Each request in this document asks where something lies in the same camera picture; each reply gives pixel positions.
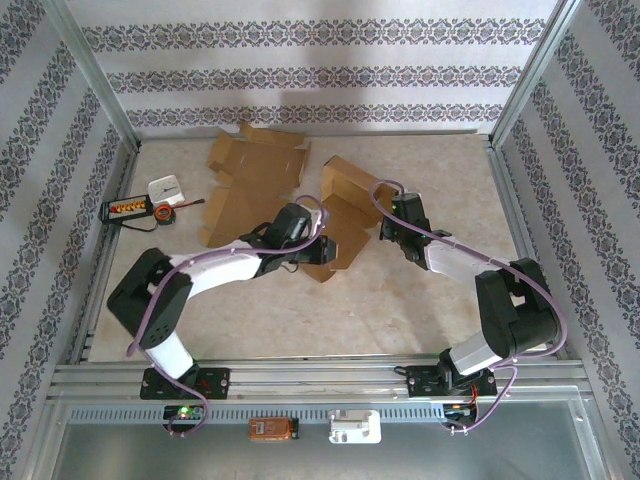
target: cardboard box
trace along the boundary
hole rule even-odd
[[[222,184],[211,192],[198,230],[209,248],[227,245],[263,222],[273,221],[287,200],[282,195],[300,186],[311,146],[304,135],[253,128],[243,123],[247,139],[222,133],[207,164]]]
[[[309,276],[326,282],[337,270],[345,270],[370,239],[365,230],[382,220],[382,213],[369,200],[369,187],[378,179],[339,156],[332,157],[322,170],[321,201],[329,210],[329,223],[323,231],[338,244],[337,258],[327,265],[302,265]],[[396,191],[380,185],[376,199],[391,209]]]

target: patterned wallpaper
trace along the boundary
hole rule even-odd
[[[0,479],[24,467],[129,155],[38,1],[0,0]]]
[[[503,145],[624,478],[640,478],[639,3],[584,2]]]
[[[241,120],[489,133],[555,1],[69,5],[138,133],[173,137]]]

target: purple cable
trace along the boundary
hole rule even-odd
[[[556,353],[558,350],[560,350],[562,348],[562,346],[564,345],[564,342],[567,340],[567,321],[566,318],[564,316],[564,312],[562,311],[562,308],[560,307],[560,304],[556,301],[555,298],[553,298],[551,296],[551,294],[549,294],[549,292],[547,292],[544,288],[542,288],[542,286],[540,284],[538,284],[536,281],[534,281],[531,277],[520,273],[519,271],[517,271],[515,268],[511,267],[510,265],[507,265],[499,260],[495,260],[487,255],[485,255],[484,253],[478,252],[477,250],[474,250],[473,248],[467,247],[466,245],[462,245],[460,243],[456,243],[456,242],[452,242],[451,240],[448,240],[446,237],[439,237],[435,234],[433,234],[432,232],[427,232],[426,230],[423,230],[419,227],[416,227],[414,225],[411,225],[410,223],[405,222],[404,220],[401,220],[399,218],[397,218],[396,216],[394,216],[392,213],[388,212],[387,210],[385,210],[385,208],[380,205],[380,202],[378,202],[378,200],[375,198],[374,193],[376,188],[379,185],[383,185],[383,184],[390,184],[390,185],[394,185],[396,187],[398,187],[400,189],[400,191],[402,193],[405,192],[405,188],[404,186],[399,183],[396,182],[395,180],[380,180],[376,183],[374,183],[373,185],[371,185],[371,187],[369,188],[369,199],[371,200],[371,203],[373,203],[373,205],[380,210],[380,212],[382,212],[382,214],[393,220],[395,223],[397,223],[398,225],[402,225],[405,228],[408,228],[409,230],[413,230],[414,232],[417,232],[421,235],[424,235],[428,238],[430,238],[431,240],[435,240],[438,242],[442,242],[446,245],[449,245],[452,248],[457,248],[458,250],[463,251],[464,253],[471,255],[472,257],[478,258],[479,260],[482,260],[483,262],[487,262],[490,263],[492,265],[495,265],[498,268],[502,268],[504,270],[506,270],[507,272],[511,273],[514,277],[516,277],[518,280],[521,280],[525,283],[527,283],[528,285],[531,286],[531,288],[533,288],[536,292],[538,292],[540,295],[542,295],[542,297],[549,302],[549,305],[551,305],[551,308],[553,308],[553,310],[556,312],[556,316],[558,317],[558,330],[560,330],[560,340],[558,342],[555,343],[555,345],[553,345],[552,347],[542,351],[542,352],[524,352],[520,355],[517,355],[517,357],[529,357],[529,358],[536,358],[536,357],[542,357],[545,355],[551,355],[553,353]],[[509,379],[509,381],[507,382],[507,385],[504,387],[504,389],[502,390],[502,392],[500,392],[500,394],[496,397],[496,399],[494,400],[494,402],[491,404],[491,407],[489,407],[489,410],[487,410],[487,412],[482,415],[482,417],[480,417],[478,420],[476,420],[473,425],[467,427],[467,428],[461,428],[461,429],[454,429],[452,428],[450,431],[453,433],[466,433],[469,432],[471,430],[473,430],[474,428],[476,428],[477,426],[479,426],[480,424],[482,424],[494,411],[495,409],[498,407],[498,404],[502,401],[502,399],[504,398],[504,396],[506,395],[507,391],[513,386],[513,383],[516,381],[516,376],[518,375],[518,369],[516,368],[515,365],[510,364],[508,362],[510,361],[517,361],[516,358],[505,358],[499,362],[496,362],[494,365],[492,365],[491,367],[489,367],[491,370],[503,370],[503,369],[507,369],[510,368],[513,370],[513,375],[511,376],[511,379]]]
[[[133,338],[133,342],[131,342],[131,344],[129,345],[129,347],[127,348],[127,357],[131,357],[136,350],[138,350],[140,348],[140,341],[142,340],[142,337],[144,336],[144,332],[147,329],[147,325],[149,325],[149,320],[151,319],[151,314],[153,313],[153,309],[156,307],[157,303],[158,303],[158,298],[160,297],[160,294],[162,293],[162,291],[164,290],[164,288],[166,287],[167,283],[169,283],[169,280],[171,280],[171,278],[178,272],[180,272],[181,270],[190,267],[198,262],[201,262],[203,260],[208,260],[211,258],[215,258],[215,257],[220,257],[223,255],[235,255],[237,253],[251,253],[251,254],[262,254],[262,255],[271,255],[271,254],[278,254],[278,255],[282,255],[282,254],[289,254],[289,253],[295,253],[298,252],[300,250],[303,250],[305,248],[307,248],[308,246],[310,246],[313,242],[315,242],[317,240],[317,238],[320,236],[320,233],[322,232],[322,229],[324,229],[325,227],[325,223],[327,220],[327,212],[324,209],[324,207],[322,206],[322,204],[320,203],[320,201],[311,196],[311,195],[301,195],[298,198],[296,198],[296,203],[298,203],[300,200],[304,199],[304,198],[308,198],[310,200],[312,200],[313,202],[315,202],[315,204],[318,206],[318,209],[320,210],[320,225],[319,227],[316,229],[315,233],[313,234],[313,236],[309,237],[309,239],[302,243],[301,245],[298,245],[297,247],[291,247],[291,248],[283,248],[280,250],[275,250],[275,249],[267,249],[267,248],[224,248],[224,249],[220,249],[220,250],[212,250],[209,252],[204,252],[201,253],[200,255],[196,255],[193,258],[190,258],[188,260],[185,260],[184,262],[180,263],[179,265],[175,266],[174,268],[172,268],[171,270],[169,270],[169,272],[162,277],[162,280],[160,280],[160,283],[158,284],[158,287],[156,288],[156,290],[153,292],[153,295],[151,296],[151,300],[149,301],[149,305],[147,306],[147,310],[144,312],[144,315],[142,316],[142,321],[140,322],[140,326],[138,327],[138,331],[136,332],[135,337]],[[151,360],[151,358],[147,355],[146,352],[143,352],[145,354],[145,356],[147,357],[147,359],[149,359],[149,361],[151,361],[151,364],[153,366],[153,368],[155,368],[158,373],[160,375],[162,375],[162,377],[164,377],[168,382],[170,382],[172,385],[174,385],[175,387],[178,387],[182,390],[184,390],[187,393],[190,393],[191,395],[195,396],[196,398],[198,398],[199,400],[201,400],[203,402],[203,409],[204,412],[202,414],[202,418],[200,419],[200,422],[198,422],[193,428],[189,429],[186,432],[182,432],[180,433],[180,437],[186,437],[187,435],[190,435],[191,433],[197,431],[198,429],[200,429],[200,427],[202,427],[202,425],[204,425],[204,423],[207,421],[207,418],[209,416],[209,402],[207,401],[207,399],[205,398],[204,395],[202,395],[201,393],[197,392],[196,390],[193,390],[189,387],[187,387],[186,385],[183,385],[182,383],[178,382],[176,379],[171,378],[164,370],[162,370],[162,368],[158,367],[157,365],[155,365],[155,363]],[[169,434],[173,435],[173,430],[171,430],[171,422],[169,423],[168,426],[169,429]]]

